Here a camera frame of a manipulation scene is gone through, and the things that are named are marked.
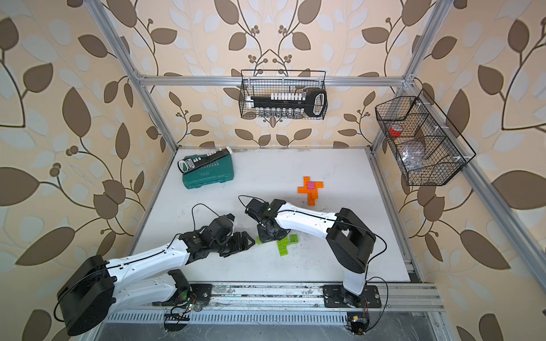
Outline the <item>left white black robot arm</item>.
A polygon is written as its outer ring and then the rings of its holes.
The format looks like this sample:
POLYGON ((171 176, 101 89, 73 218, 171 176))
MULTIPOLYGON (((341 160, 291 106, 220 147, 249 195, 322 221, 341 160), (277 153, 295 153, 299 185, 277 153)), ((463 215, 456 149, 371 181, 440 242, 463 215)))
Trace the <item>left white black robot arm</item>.
POLYGON ((229 257, 255 245, 246 231, 234 231, 234 219, 232 214, 216 217, 199 230, 176 234, 168 244, 130 257, 88 258, 58 291, 58 321, 69 336, 77 336, 118 311, 176 301, 190 289, 182 267, 211 253, 229 257))

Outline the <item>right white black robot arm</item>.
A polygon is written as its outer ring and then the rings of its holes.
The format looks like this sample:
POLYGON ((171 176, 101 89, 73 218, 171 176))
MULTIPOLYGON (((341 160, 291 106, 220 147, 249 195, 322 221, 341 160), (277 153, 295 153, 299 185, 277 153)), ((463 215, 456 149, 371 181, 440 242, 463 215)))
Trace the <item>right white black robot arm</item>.
POLYGON ((252 197, 245 205, 245 214, 256 221, 261 242, 278 242, 293 230, 326 240, 345 272, 341 285, 323 286, 325 307, 363 310, 382 307, 377 287, 369 286, 367 278, 368 265, 375 258, 375 243, 382 237, 372 232, 352 210, 320 213, 280 199, 268 203, 252 197))

